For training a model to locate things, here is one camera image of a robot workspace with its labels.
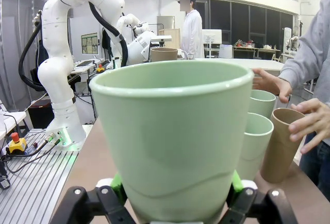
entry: gray sweatshirt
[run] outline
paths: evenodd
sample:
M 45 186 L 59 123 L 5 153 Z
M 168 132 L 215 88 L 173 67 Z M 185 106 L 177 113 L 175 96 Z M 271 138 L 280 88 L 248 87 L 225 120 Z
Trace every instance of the gray sweatshirt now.
M 330 102 L 330 0 L 321 0 L 320 10 L 308 32 L 299 40 L 300 48 L 294 59 L 288 60 L 280 78 L 288 81 L 293 89 L 304 82 L 319 77 L 314 98 Z M 330 139 L 324 142 L 330 145 Z

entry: brown cup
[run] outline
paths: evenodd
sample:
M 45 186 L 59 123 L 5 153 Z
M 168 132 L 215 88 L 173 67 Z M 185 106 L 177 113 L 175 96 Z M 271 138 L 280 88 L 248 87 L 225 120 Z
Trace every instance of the brown cup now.
M 270 138 L 260 174 L 270 183 L 282 182 L 302 141 L 290 141 L 289 125 L 305 117 L 295 110 L 279 108 L 273 111 L 271 121 L 274 131 Z
M 151 48 L 151 62 L 172 61 L 177 60 L 177 49 L 171 48 Z

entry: person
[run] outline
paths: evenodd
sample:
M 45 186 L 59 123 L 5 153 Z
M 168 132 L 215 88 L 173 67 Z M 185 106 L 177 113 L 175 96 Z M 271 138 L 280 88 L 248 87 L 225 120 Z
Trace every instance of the person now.
M 253 88 L 279 95 L 288 103 L 292 90 L 304 82 L 319 77 L 314 99 L 291 105 L 306 117 L 289 126 L 292 142 L 305 135 L 301 149 L 300 168 L 330 201 L 330 0 L 321 0 L 320 10 L 306 35 L 300 38 L 300 48 L 294 59 L 288 60 L 279 77 L 254 69 Z
M 181 49 L 187 52 L 189 59 L 204 58 L 202 41 L 202 17 L 195 10 L 196 0 L 190 0 L 183 27 Z

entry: keyboard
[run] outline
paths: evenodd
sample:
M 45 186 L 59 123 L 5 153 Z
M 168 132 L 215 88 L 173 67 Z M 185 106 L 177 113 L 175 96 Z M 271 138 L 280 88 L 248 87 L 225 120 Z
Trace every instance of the keyboard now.
M 81 64 L 78 64 L 76 67 L 82 67 L 82 66 L 87 66 L 88 64 L 92 63 L 93 60 L 87 60 L 82 62 Z

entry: cup rim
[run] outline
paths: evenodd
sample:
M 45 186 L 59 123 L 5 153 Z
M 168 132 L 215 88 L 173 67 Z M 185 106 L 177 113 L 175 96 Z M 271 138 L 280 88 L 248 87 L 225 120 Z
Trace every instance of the cup rim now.
M 290 124 L 288 124 L 288 123 L 286 123 L 286 122 L 284 122 L 284 121 L 278 119 L 278 118 L 274 115 L 274 112 L 277 111 L 277 110 L 290 110 L 290 111 L 292 111 L 292 112 L 296 112 L 296 113 L 301 114 L 301 115 L 302 115 L 301 118 L 305 117 L 305 115 L 304 115 L 303 113 L 298 112 L 298 111 L 296 111 L 296 110 L 294 110 L 294 109 L 291 109 L 291 108 L 277 108 L 277 109 L 275 109 L 275 110 L 272 112 L 272 117 L 273 117 L 274 119 L 276 119 L 276 121 L 278 121 L 278 122 L 280 122 L 281 124 L 284 124 L 284 125 L 288 125 L 288 126 L 289 126 Z
M 233 63 L 228 62 L 210 62 L 210 63 L 218 63 L 222 65 L 230 65 L 232 67 L 238 67 L 245 71 L 245 74 L 234 78 L 228 81 L 221 81 L 210 84 L 201 84 L 201 85 L 193 85 L 188 87 L 174 87 L 174 88 L 152 88 L 152 89 L 132 89 L 132 88 L 116 88 L 116 87 L 106 87 L 97 83 L 97 81 L 101 78 L 107 77 L 109 74 L 113 74 L 113 72 L 124 71 L 129 67 L 152 67 L 153 65 L 158 64 L 190 64 L 190 63 L 201 63 L 202 61 L 197 60 L 179 60 L 179 61 L 163 61 L 163 62 L 154 62 L 148 64 L 136 64 L 123 68 L 119 68 L 116 70 L 111 70 L 109 72 L 102 73 L 96 77 L 94 77 L 90 82 L 90 88 L 92 91 L 99 92 L 103 95 L 109 96 L 121 96 L 121 97 L 182 97 L 182 96 L 191 96 L 191 95 L 200 95 L 200 94 L 208 94 L 213 93 L 215 91 L 222 91 L 226 89 L 232 89 L 239 86 L 242 86 L 248 82 L 250 82 L 254 73 L 251 69 L 240 66 Z
M 264 100 L 264 99 L 257 99 L 257 98 L 253 98 L 253 97 L 250 97 L 250 98 L 251 98 L 251 99 L 253 99 L 253 100 L 262 101 L 262 102 L 273 102 L 273 101 L 275 101 L 275 100 L 276 100 L 276 96 L 275 96 L 274 94 L 272 94 L 272 93 L 268 92 L 268 91 L 259 90 L 259 89 L 252 89 L 252 91 L 257 91 L 257 92 L 266 92 L 266 93 L 268 93 L 268 94 L 270 94 L 270 95 L 272 95 L 272 96 L 273 96 L 273 98 L 272 98 L 271 100 Z
M 264 116 L 262 116 L 260 114 L 252 113 L 252 112 L 247 113 L 247 115 L 259 116 L 259 117 L 265 119 L 267 122 L 269 122 L 272 125 L 272 129 L 270 131 L 266 132 L 266 133 L 261 133 L 261 134 L 252 134 L 252 133 L 244 132 L 244 135 L 249 135 L 249 136 L 265 136 L 265 135 L 271 134 L 274 131 L 274 124 L 268 118 L 266 118 L 266 117 L 264 117 Z

